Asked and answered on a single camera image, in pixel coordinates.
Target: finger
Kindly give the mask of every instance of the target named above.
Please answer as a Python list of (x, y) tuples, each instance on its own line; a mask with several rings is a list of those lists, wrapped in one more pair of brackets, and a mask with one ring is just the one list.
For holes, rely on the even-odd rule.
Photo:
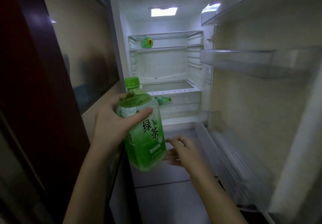
[(125, 94), (117, 94), (117, 95), (114, 95), (110, 101), (109, 101), (109, 104), (114, 107), (114, 106), (117, 106), (120, 102), (121, 99), (123, 99), (125, 96)]
[(126, 130), (130, 130), (135, 125), (139, 124), (141, 121), (147, 118), (152, 112), (152, 107), (145, 108), (144, 110), (135, 113), (133, 116), (123, 119), (123, 126), (126, 128)]
[(174, 137), (176, 140), (178, 140), (178, 141), (180, 141), (180, 142), (182, 142), (183, 143), (183, 145), (185, 146), (185, 147), (187, 147), (188, 149), (193, 149), (193, 148), (195, 148), (195, 144), (194, 144), (194, 142), (190, 139), (190, 138), (188, 138), (188, 137), (186, 137), (186, 136), (183, 136), (183, 135), (180, 135), (180, 136), (177, 136), (177, 137)]
[(171, 154), (171, 155), (169, 155), (169, 154), (167, 154), (165, 157), (164, 157), (164, 159), (163, 159), (164, 161), (168, 161), (168, 160), (180, 160), (180, 158), (179, 158), (179, 155), (178, 154)]
[(169, 142), (178, 153), (180, 153), (184, 148), (184, 145), (175, 138), (167, 138), (166, 142)]
[(181, 165), (181, 161), (177, 161), (177, 160), (169, 160), (168, 161), (169, 165), (176, 165), (176, 166), (182, 166)]
[(175, 148), (173, 149), (168, 149), (167, 150), (167, 154), (178, 154), (177, 151), (175, 150)]

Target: person's left arm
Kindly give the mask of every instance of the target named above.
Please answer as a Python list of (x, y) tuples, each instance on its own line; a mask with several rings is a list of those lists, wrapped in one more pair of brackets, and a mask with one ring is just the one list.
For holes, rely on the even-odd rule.
[(114, 96), (96, 114), (92, 144), (70, 198), (63, 224), (104, 223), (108, 159), (128, 131), (152, 113), (145, 108), (128, 118), (120, 118), (113, 109), (124, 94)]

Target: open refrigerator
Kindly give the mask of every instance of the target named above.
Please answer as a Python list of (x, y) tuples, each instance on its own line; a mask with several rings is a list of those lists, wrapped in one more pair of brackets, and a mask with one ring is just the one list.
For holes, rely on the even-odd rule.
[[(193, 138), (241, 210), (319, 220), (322, 0), (109, 1), (121, 79), (173, 98), (160, 107), (165, 137)], [(164, 7), (176, 15), (151, 17)], [(131, 171), (144, 223), (209, 223), (184, 169)]]

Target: soda bottle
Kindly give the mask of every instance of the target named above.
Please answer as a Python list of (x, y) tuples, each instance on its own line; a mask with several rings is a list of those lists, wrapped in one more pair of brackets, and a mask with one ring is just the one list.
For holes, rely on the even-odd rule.
[(127, 92), (116, 113), (126, 118), (147, 107), (153, 112), (132, 128), (124, 139), (130, 163), (143, 172), (150, 171), (167, 154), (158, 102), (140, 89), (137, 77), (124, 80)]
[(157, 100), (157, 102), (159, 103), (159, 105), (165, 105), (168, 102), (171, 102), (173, 99), (172, 98), (168, 98), (165, 96), (161, 96), (161, 97), (155, 97), (155, 99)]
[(142, 41), (141, 41), (141, 47), (143, 49), (145, 48), (151, 48), (153, 46), (153, 40), (149, 37), (145, 37)]

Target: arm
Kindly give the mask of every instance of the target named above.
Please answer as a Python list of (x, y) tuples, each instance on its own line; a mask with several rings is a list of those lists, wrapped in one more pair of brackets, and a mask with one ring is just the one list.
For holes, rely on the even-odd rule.
[(114, 96), (96, 114), (94, 137), (78, 174), (63, 224), (104, 223), (108, 159), (129, 129), (152, 113), (146, 108), (128, 118), (113, 111), (124, 94)]
[(215, 181), (194, 143), (184, 136), (167, 139), (166, 142), (171, 143), (174, 148), (168, 150), (165, 160), (171, 165), (183, 166), (187, 170), (211, 223), (247, 224), (236, 204)]

